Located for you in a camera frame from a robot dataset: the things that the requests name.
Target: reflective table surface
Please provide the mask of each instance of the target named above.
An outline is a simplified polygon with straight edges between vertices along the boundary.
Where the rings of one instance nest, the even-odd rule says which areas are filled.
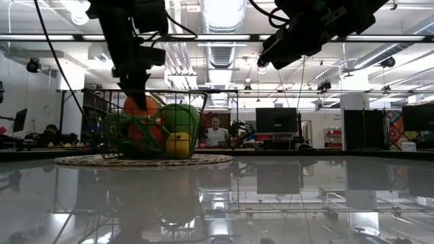
[[[434,162],[234,157],[223,164],[0,167],[0,244],[434,243]]]

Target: black monitor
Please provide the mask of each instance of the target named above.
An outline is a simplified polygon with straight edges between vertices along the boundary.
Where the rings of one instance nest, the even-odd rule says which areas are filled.
[[[434,131],[434,104],[403,106],[404,131]]]
[[[24,125],[26,124],[26,116],[27,116],[27,108],[18,111],[14,120],[14,132],[19,132],[24,129]]]
[[[295,108],[257,108],[256,131],[258,133],[298,132]]]

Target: metal wire basket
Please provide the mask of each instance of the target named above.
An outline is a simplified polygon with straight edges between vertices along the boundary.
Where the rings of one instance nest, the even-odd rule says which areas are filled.
[[[120,89],[89,92],[98,93],[109,100],[108,106],[103,108],[103,155],[136,159],[190,159],[193,156],[200,114],[208,98],[206,93],[127,91],[128,94],[145,93],[147,109],[141,110]]]

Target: ventilation duct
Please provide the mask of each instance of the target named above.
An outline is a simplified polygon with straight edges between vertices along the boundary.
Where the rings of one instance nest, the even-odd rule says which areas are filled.
[[[434,16],[431,16],[410,30],[406,31],[407,35],[432,35],[434,34]],[[354,62],[355,69],[364,69],[374,64],[378,64],[383,60],[413,46],[414,43],[396,43],[384,44],[374,51],[366,54]]]
[[[226,35],[240,33],[243,28],[246,6],[246,0],[201,0],[204,33]],[[230,69],[234,67],[237,47],[207,47],[206,53],[210,82],[213,85],[228,84],[232,78]]]

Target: woven placemat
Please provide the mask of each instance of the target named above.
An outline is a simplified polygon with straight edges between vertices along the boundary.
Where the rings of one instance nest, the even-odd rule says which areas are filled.
[[[193,155],[191,159],[161,160],[161,159],[104,159],[101,155],[63,157],[54,159],[59,165],[92,166],[92,167],[162,167],[184,165],[207,165],[210,163],[225,163],[232,161],[226,155]]]

